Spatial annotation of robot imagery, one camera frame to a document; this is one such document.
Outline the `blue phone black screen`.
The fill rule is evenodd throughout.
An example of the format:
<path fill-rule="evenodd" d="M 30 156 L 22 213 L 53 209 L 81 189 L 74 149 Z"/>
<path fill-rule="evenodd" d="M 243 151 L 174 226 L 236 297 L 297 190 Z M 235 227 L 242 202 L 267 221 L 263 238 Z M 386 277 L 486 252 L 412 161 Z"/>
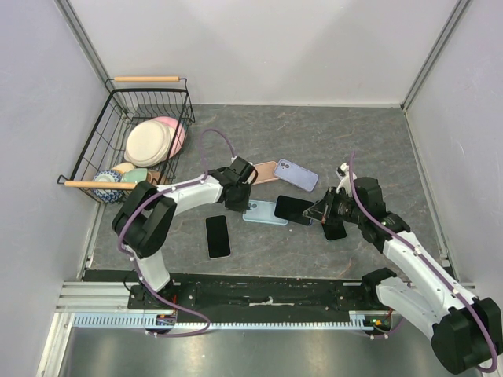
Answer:
<path fill-rule="evenodd" d="M 274 215 L 299 225 L 309 226 L 312 220 L 305 217 L 303 212 L 313 205 L 314 203 L 308 200 L 293 198 L 291 196 L 278 196 Z"/>

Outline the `purple phone case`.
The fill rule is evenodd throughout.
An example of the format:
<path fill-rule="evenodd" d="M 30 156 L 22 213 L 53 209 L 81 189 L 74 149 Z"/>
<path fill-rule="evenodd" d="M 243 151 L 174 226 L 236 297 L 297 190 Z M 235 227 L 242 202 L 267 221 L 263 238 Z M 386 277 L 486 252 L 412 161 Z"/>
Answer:
<path fill-rule="evenodd" d="M 312 192 L 318 183 L 318 175 L 286 159 L 280 159 L 273 175 L 306 192 Z"/>

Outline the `light blue phone case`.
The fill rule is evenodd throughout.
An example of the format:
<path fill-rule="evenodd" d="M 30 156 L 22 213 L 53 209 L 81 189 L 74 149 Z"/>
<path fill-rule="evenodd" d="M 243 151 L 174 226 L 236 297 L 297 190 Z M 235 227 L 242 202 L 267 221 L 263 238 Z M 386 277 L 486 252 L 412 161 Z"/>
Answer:
<path fill-rule="evenodd" d="M 274 214 L 275 209 L 275 202 L 250 199 L 248 209 L 243 213 L 242 218 L 252 223 L 286 226 L 288 220 L 277 217 Z"/>

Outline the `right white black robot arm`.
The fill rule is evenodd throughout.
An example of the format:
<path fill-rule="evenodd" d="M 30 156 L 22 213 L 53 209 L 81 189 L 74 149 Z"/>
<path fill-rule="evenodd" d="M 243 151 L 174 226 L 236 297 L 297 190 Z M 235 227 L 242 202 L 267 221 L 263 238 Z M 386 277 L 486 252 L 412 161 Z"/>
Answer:
<path fill-rule="evenodd" d="M 470 368 L 497 369 L 502 354 L 499 306 L 491 298 L 478 298 L 436 262 L 405 221 L 387 210 L 377 179 L 343 179 L 303 214 L 334 227 L 339 238 L 346 236 L 346 223 L 356 224 L 363 238 L 409 278 L 406 284 L 385 268 L 364 275 L 359 296 L 365 307 L 398 311 L 455 375 Z"/>

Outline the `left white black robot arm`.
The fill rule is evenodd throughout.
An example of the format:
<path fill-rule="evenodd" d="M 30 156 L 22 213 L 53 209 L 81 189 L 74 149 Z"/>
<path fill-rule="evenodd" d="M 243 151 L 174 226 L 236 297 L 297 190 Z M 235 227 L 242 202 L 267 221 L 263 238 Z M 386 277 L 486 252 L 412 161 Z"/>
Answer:
<path fill-rule="evenodd" d="M 145 300 L 163 309 L 172 300 L 170 273 L 160 248 L 174 218 L 188 210 L 222 203 L 227 210 L 243 213 L 259 173 L 241 157 L 228 167 L 207 170 L 199 177 L 173 185 L 139 183 L 112 221 L 118 250 L 134 263 L 145 287 Z"/>

